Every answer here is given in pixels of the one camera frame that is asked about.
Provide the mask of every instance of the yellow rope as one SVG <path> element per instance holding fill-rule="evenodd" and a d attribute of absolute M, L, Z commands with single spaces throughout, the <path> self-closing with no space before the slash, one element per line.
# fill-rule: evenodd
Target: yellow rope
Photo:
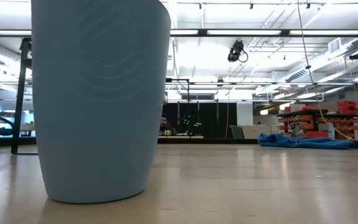
<path fill-rule="evenodd" d="M 323 121 L 328 124 L 329 126 L 333 127 L 335 131 L 337 131 L 340 135 L 344 136 L 346 139 L 348 140 L 353 140 L 352 138 L 350 138 L 349 136 L 346 136 L 345 134 L 343 134 L 342 132 L 340 132 L 340 130 L 336 129 L 333 125 L 329 124 L 324 115 L 323 115 L 323 112 L 321 111 L 321 106 L 320 106 L 320 102 L 318 100 L 318 94 L 317 94 L 317 89 L 314 85 L 314 81 L 313 81 L 313 77 L 311 75 L 311 72 L 310 72 L 310 66 L 309 66 L 309 59 L 308 59 L 308 54 L 307 54 L 307 51 L 306 51 L 306 44 L 305 44 L 305 37 L 303 36 L 303 24 L 302 24 L 302 17 L 301 17 L 301 10 L 300 10 L 300 3 L 299 3 L 299 0 L 298 1 L 298 15 L 299 15 L 299 22 L 300 22 L 300 25 L 301 25 L 301 34 L 302 34 L 302 42 L 303 42 L 303 49 L 305 50 L 305 57 L 306 57 L 306 63 L 308 65 L 308 71 L 309 71 L 309 76 L 310 76 L 310 81 L 312 82 L 312 85 L 313 85 L 313 90 L 314 90 L 314 93 L 316 94 L 316 101 L 317 101 L 317 106 L 318 106 L 318 109 L 320 111 L 320 115 L 321 115 L 321 118 L 323 119 Z"/>

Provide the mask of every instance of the shelf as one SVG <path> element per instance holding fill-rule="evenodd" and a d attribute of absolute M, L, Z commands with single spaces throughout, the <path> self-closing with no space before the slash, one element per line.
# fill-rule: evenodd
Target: shelf
<path fill-rule="evenodd" d="M 358 114 L 327 114 L 328 110 L 321 110 L 321 111 L 323 112 L 323 115 L 325 118 L 354 118 L 354 117 L 358 117 Z M 286 117 L 291 117 L 291 116 L 296 116 L 296 115 L 308 115 L 308 114 L 315 114 L 319 118 L 321 117 L 320 110 L 295 111 L 295 112 L 290 112 L 290 113 L 285 113 L 285 114 L 278 114 L 278 115 L 276 115 L 276 117 L 286 118 Z"/>
<path fill-rule="evenodd" d="M 323 112 L 323 114 L 326 114 L 328 112 L 328 110 L 321 110 Z M 294 112 L 289 112 L 289 113 L 285 113 L 285 114 L 278 114 L 276 115 L 277 117 L 290 117 L 290 116 L 296 116 L 296 115 L 309 115 L 309 114 L 320 114 L 320 110 L 301 110 L 301 111 L 294 111 Z"/>

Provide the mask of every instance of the ceiling beam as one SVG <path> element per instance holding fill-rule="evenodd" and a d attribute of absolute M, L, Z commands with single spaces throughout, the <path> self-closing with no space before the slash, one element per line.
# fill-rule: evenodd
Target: ceiling beam
<path fill-rule="evenodd" d="M 304 29 L 303 34 L 303 37 L 358 37 L 358 29 Z M 0 30 L 0 37 L 31 37 L 31 30 Z M 171 37 L 302 37 L 302 34 L 300 29 L 172 29 Z"/>

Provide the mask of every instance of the cable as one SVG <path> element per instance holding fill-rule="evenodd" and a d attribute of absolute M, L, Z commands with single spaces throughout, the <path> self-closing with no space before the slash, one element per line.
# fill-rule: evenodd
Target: cable
<path fill-rule="evenodd" d="M 307 70 L 309 71 L 310 81 L 311 81 L 312 83 L 314 83 L 313 77 L 312 77 L 311 72 L 310 72 L 310 65 L 309 65 L 308 54 L 307 54 L 307 51 L 306 51 L 305 37 L 304 37 L 304 35 L 303 35 L 303 24 L 302 24 L 302 17 L 301 17 L 301 9 L 300 9 L 299 0 L 297 0 L 297 2 L 298 2 L 299 22 L 300 22 L 300 25 L 301 25 L 301 34 L 302 34 L 303 49 L 304 49 L 304 51 L 305 51 L 306 64 L 308 65 L 308 66 L 307 66 Z M 319 100 L 318 100 L 317 89 L 316 89 L 316 86 L 315 86 L 314 84 L 313 84 L 313 90 L 314 90 L 314 93 L 316 94 L 317 106 L 318 106 L 318 109 L 319 109 L 319 111 L 320 111 L 320 116 L 321 116 L 321 118 L 323 119 L 323 121 L 324 121 L 326 124 L 328 124 L 328 126 L 333 127 L 336 132 L 338 132 L 340 135 L 344 136 L 346 139 L 348 139 L 348 140 L 353 140 L 352 138 L 350 138 L 349 136 L 346 136 L 345 134 L 343 134 L 342 132 L 340 132 L 340 130 L 336 129 L 333 125 L 329 124 L 329 123 L 326 121 L 326 119 L 325 119 L 325 117 L 324 117 L 324 115 L 323 115 L 323 111 L 321 111 L 320 102 L 319 102 Z"/>
<path fill-rule="evenodd" d="M 241 62 L 241 63 L 246 63 L 247 61 L 248 61 L 248 54 L 247 54 L 247 52 L 245 52 L 245 50 L 243 50 L 242 52 L 244 52 L 246 55 L 247 55 L 247 59 L 245 60 L 245 61 L 242 61 L 242 60 L 240 60 L 240 58 L 239 58 L 239 62 Z"/>

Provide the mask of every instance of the black wall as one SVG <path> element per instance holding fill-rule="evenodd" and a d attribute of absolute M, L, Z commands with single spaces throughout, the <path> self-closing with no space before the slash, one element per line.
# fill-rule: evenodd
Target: black wall
<path fill-rule="evenodd" d="M 229 126 L 237 125 L 237 105 L 229 103 Z M 180 117 L 190 114 L 196 117 L 203 127 L 196 131 L 196 134 L 201 134 L 204 138 L 225 138 L 226 133 L 226 119 L 227 119 L 227 103 L 180 103 Z M 178 103 L 168 103 L 163 107 L 170 124 L 182 133 L 186 130 L 181 129 L 182 126 L 178 124 Z M 230 127 L 227 128 L 227 138 L 233 138 Z"/>

